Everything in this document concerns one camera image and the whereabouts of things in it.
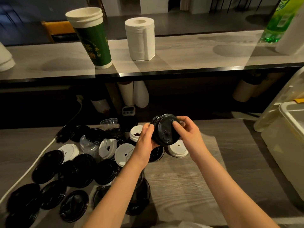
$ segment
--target gray wood grain surface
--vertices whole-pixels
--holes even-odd
[[[195,121],[195,123],[199,126],[202,137],[213,156],[267,214],[282,227],[304,226],[303,201],[277,166],[260,133],[253,130],[253,121],[218,119]],[[43,149],[42,146],[46,146],[52,140],[57,129],[40,128],[40,131],[28,129],[27,133],[34,134],[32,140],[26,131],[18,137],[19,130],[1,130],[1,134],[7,134],[6,140],[15,141],[15,138],[19,138],[18,140],[28,141],[27,143],[9,142],[5,148],[2,148],[0,155],[4,157],[9,150],[14,150],[15,153],[6,158],[7,163],[11,163],[11,167],[6,165],[1,169],[1,182],[9,169],[26,171],[15,161],[15,157],[21,156],[22,153],[23,159],[34,161],[35,156],[40,153],[40,147],[35,152],[29,147],[38,144]],[[38,143],[39,138],[44,138],[45,141]],[[58,149],[60,146],[53,143],[47,151]],[[31,172],[17,187],[30,183],[30,175]],[[138,216],[126,215],[123,227],[150,227],[174,220],[225,227],[226,221],[189,155],[184,158],[174,158],[165,153],[161,160],[147,165],[144,175],[151,188],[150,204]],[[6,181],[8,188],[10,183],[18,179],[17,176],[15,179],[12,178],[11,182]],[[90,199],[96,187],[97,184],[93,181],[83,189]],[[68,188],[67,193],[74,190],[75,188]],[[3,227],[6,217],[5,203],[0,204],[0,227]],[[91,211],[90,203],[80,220],[75,223],[64,223],[58,214],[59,206],[50,211],[41,210],[33,227],[81,227]]]
[[[155,57],[133,61],[126,39],[108,41],[113,65],[95,70],[80,42],[12,46],[15,67],[0,80],[55,76],[183,70],[304,62],[304,53],[286,56],[274,51],[275,43],[259,42],[261,30],[155,38]]]

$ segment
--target white cup lid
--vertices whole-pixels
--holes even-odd
[[[139,139],[139,136],[136,136],[135,134],[141,134],[141,130],[143,129],[143,126],[134,126],[131,130],[130,130],[130,139],[134,142],[137,142]]]
[[[105,138],[99,146],[99,156],[103,159],[111,158],[115,154],[116,148],[116,139]]]
[[[116,151],[115,151],[115,161],[116,163],[123,167],[126,162],[129,160],[131,157],[131,154],[133,153],[135,146],[129,143],[125,143],[120,145]]]
[[[74,157],[76,157],[79,154],[79,149],[74,144],[65,144],[62,147],[60,147],[59,150],[61,150],[64,153],[63,162],[71,161],[74,159]]]
[[[183,156],[185,153],[188,153],[183,140],[177,140],[176,143],[169,145],[168,150],[172,155]]]

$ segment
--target white plastic bin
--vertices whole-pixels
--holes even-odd
[[[280,169],[304,200],[304,103],[279,106],[280,115],[261,136]]]

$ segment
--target hand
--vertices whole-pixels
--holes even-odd
[[[142,169],[144,169],[148,164],[151,151],[159,146],[151,139],[153,131],[153,124],[146,123],[143,126],[135,149],[130,157],[130,159],[136,160],[135,163],[141,165]]]
[[[186,116],[179,116],[177,118],[181,121],[181,124],[174,121],[172,125],[183,140],[192,160],[197,162],[204,153],[208,152],[201,132],[190,118]]]

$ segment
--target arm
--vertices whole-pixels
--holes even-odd
[[[173,126],[197,164],[227,224],[231,228],[279,228],[279,226],[237,185],[211,155],[199,128],[188,117],[178,117]]]
[[[146,123],[135,149],[114,183],[90,215],[84,228],[120,227],[141,171],[148,164],[152,149],[154,125]]]

